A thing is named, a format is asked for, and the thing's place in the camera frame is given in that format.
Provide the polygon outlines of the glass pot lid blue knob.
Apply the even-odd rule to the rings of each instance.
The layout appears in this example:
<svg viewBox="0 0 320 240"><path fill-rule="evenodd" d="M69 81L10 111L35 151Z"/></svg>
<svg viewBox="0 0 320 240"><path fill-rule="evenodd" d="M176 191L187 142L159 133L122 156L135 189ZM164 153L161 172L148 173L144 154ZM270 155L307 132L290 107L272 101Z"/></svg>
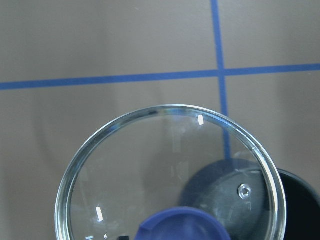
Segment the glass pot lid blue knob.
<svg viewBox="0 0 320 240"><path fill-rule="evenodd" d="M59 240L282 240L287 204L261 143L191 105L127 113L77 151L59 186Z"/></svg>

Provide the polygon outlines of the dark blue saucepan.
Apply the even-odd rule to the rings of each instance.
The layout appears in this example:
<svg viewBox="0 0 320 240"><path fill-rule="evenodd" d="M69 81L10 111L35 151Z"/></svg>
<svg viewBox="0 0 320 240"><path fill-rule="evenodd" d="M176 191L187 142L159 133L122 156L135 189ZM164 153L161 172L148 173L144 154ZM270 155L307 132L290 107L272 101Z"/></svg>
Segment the dark blue saucepan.
<svg viewBox="0 0 320 240"><path fill-rule="evenodd" d="M320 197L298 176L280 169L286 198L284 239L320 238ZM226 159L198 171L186 184L179 205L213 215L232 240L263 240L270 218L269 194L260 166Z"/></svg>

